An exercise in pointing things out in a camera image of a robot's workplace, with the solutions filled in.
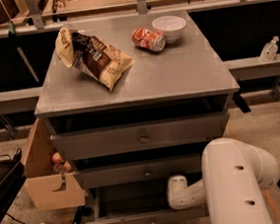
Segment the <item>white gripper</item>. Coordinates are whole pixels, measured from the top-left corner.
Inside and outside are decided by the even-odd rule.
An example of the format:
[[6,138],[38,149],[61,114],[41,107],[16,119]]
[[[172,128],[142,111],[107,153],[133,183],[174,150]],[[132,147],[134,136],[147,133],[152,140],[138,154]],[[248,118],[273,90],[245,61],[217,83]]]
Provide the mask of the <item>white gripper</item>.
[[169,178],[167,184],[167,199],[169,207],[174,210],[183,210],[188,208],[187,197],[187,178],[184,176],[174,175]]

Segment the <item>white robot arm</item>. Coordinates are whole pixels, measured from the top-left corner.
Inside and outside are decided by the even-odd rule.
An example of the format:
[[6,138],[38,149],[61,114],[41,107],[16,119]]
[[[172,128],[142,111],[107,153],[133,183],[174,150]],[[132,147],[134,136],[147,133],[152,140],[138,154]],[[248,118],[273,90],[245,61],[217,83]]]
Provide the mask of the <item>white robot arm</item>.
[[202,153],[202,179],[184,176],[168,181],[170,208],[183,210],[206,203],[211,224],[273,224],[263,193],[280,178],[271,153],[231,138],[208,143]]

